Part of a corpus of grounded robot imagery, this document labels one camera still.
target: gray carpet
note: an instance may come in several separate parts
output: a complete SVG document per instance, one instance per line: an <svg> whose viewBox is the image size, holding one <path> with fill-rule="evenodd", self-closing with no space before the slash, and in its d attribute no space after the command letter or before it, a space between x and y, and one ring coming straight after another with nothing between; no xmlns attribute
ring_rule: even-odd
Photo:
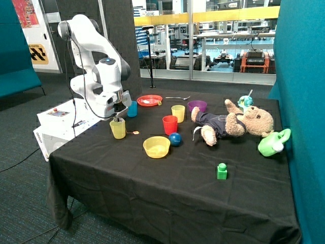
<svg viewBox="0 0 325 244"><path fill-rule="evenodd" d="M24 160L38 144L33 130L39 126L37 113L71 98L64 74L38 74L46 96L40 88L0 99L0 171ZM185 90L215 94L246 95L266 98L271 87L197 81L154 80L157 89ZM143 91L150 90L150 80L143 80ZM47 205L48 164L40 150L16 167L0 173L0 243L47 243L57 228ZM68 231L59 230L51 243L159 243L137 235L123 226L86 211L74 201L76 219Z"/></svg>

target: chair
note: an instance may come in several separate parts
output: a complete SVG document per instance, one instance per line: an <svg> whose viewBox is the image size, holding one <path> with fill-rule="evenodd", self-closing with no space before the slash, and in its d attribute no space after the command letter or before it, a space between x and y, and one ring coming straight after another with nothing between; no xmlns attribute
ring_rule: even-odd
<svg viewBox="0 0 325 244"><path fill-rule="evenodd" d="M2 98L41 87L42 84L33 69L29 47L12 1L2 0L0 6L0 33L2 34L0 38L0 98Z"/></svg>

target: teddy bear foot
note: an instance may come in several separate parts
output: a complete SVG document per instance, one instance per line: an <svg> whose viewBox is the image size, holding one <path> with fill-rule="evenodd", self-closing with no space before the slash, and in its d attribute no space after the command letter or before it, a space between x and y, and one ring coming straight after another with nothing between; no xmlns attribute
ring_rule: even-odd
<svg viewBox="0 0 325 244"><path fill-rule="evenodd" d="M215 131L211 126L203 126L201 129L201 135L209 146L213 146L217 144Z"/></svg>
<svg viewBox="0 0 325 244"><path fill-rule="evenodd" d="M192 122L196 122L197 114L200 111L199 107L194 107L191 114Z"/></svg>

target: blue cup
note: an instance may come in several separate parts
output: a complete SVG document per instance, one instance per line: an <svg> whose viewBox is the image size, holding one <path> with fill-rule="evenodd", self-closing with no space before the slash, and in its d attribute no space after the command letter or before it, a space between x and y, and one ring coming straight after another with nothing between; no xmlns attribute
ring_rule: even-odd
<svg viewBox="0 0 325 244"><path fill-rule="evenodd" d="M129 117L135 117L138 114L138 103L136 101L132 101L131 106L129 106L127 115Z"/></svg>

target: glass window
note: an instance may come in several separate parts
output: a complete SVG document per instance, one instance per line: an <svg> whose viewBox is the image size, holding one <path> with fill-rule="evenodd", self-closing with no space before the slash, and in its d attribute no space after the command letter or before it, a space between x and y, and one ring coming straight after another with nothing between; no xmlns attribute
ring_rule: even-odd
<svg viewBox="0 0 325 244"><path fill-rule="evenodd" d="M133 0L141 76L273 84L280 0L202 1Z"/></svg>

